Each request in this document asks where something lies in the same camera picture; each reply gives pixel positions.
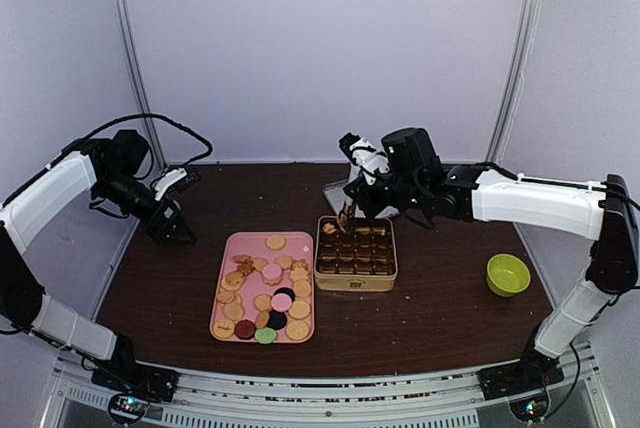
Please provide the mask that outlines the swirl butter cookie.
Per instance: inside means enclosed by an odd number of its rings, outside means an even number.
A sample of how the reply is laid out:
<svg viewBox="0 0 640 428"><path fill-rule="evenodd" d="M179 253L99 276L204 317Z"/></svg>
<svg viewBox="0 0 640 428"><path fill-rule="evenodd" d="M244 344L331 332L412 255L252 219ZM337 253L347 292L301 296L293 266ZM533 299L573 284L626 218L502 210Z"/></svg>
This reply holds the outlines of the swirl butter cookie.
<svg viewBox="0 0 640 428"><path fill-rule="evenodd" d="M331 235L337 231L337 228L333 223L327 222L323 225L322 230L325 234Z"/></svg>

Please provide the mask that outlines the metal serving tongs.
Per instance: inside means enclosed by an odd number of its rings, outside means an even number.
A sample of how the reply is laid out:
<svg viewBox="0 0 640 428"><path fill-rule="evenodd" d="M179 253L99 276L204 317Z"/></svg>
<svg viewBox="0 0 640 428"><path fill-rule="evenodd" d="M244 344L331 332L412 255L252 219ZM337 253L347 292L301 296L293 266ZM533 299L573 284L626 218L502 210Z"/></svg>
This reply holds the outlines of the metal serving tongs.
<svg viewBox="0 0 640 428"><path fill-rule="evenodd" d="M356 207L357 207L356 202L352 198L346 197L345 201L344 201L344 203L342 205L342 208L341 208L341 210L339 211L339 213L337 215L337 218L340 215L346 215L351 220L351 231L349 233L345 233L345 234L350 234L352 232L353 220L354 220L354 217L355 217Z"/></svg>

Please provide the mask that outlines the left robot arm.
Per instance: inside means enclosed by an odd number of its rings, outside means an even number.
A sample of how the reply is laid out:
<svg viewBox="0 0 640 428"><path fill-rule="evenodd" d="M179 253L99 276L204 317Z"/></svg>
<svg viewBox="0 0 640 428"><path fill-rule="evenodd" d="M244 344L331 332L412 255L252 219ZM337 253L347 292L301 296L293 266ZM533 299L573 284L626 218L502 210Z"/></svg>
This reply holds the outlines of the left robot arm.
<svg viewBox="0 0 640 428"><path fill-rule="evenodd" d="M190 162L145 176L151 149L135 129L89 133L1 204L1 318L11 330L97 365L123 392L166 384L133 341L94 320L109 264L128 229L162 246L196 241L175 199L201 174Z"/></svg>

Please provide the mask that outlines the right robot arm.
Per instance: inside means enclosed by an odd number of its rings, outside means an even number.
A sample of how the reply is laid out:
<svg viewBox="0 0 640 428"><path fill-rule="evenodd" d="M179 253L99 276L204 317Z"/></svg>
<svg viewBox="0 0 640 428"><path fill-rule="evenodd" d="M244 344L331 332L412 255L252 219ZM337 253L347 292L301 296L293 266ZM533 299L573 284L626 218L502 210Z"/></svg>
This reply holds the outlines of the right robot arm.
<svg viewBox="0 0 640 428"><path fill-rule="evenodd" d="M639 279L639 206L625 180L563 181L512 173L493 162L441 163L427 131L404 128L376 147L348 133L339 148L351 163L339 214L346 229L355 210L373 219L387 208L417 210L422 226L436 217L464 222L509 222L580 236L591 241L590 263L561 304L535 330L513 367L519 388L535 388L574 339Z"/></svg>

